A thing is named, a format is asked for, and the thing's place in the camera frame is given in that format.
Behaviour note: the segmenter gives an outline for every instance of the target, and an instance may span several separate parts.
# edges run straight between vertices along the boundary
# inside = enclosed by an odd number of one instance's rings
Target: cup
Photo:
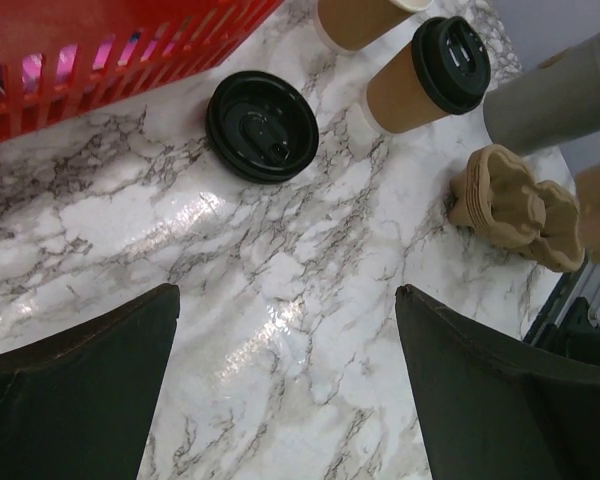
[[[462,17],[434,17],[367,85],[362,106],[381,133],[475,109],[491,79],[487,49]]]
[[[362,50],[433,0],[318,0],[316,31],[332,50],[348,54]]]

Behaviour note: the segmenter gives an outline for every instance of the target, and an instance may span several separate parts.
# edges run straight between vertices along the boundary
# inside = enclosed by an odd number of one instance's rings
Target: red plastic basket
[[[0,142],[217,66],[281,2],[0,0]],[[104,44],[106,62],[95,68]],[[59,81],[68,46],[75,59]],[[25,91],[23,59],[31,55],[40,75],[35,91]]]

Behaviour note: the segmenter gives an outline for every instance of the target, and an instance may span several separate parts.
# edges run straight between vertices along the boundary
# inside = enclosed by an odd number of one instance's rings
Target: white marble countertop
[[[351,57],[290,0],[220,68],[0,145],[0,353],[162,283],[182,311],[141,479],[429,478],[394,318],[413,283],[509,335],[559,276],[446,220],[448,181],[489,143],[481,111],[378,136],[357,100],[414,17]],[[519,71],[484,0],[441,1]],[[280,186],[235,178],[202,114],[230,72],[305,95],[321,142]],[[571,185],[557,150],[531,159]]]

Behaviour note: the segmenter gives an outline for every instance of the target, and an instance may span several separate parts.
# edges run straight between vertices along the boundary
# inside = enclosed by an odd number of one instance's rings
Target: brown paper cup
[[[332,50],[347,54],[362,50],[432,0],[318,0],[314,24]]]
[[[371,79],[363,98],[369,124],[381,133],[402,133],[449,115],[427,95],[418,80],[411,44]]]

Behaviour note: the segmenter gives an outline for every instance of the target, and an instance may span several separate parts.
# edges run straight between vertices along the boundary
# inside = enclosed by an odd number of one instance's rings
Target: coffee cup lid
[[[211,149],[235,174],[279,183],[299,174],[318,149],[318,124],[300,92],[265,72],[239,72],[213,94],[206,116]]]
[[[412,41],[416,74],[431,100],[445,112],[462,115],[482,101],[491,66],[487,49],[462,17],[433,17]]]

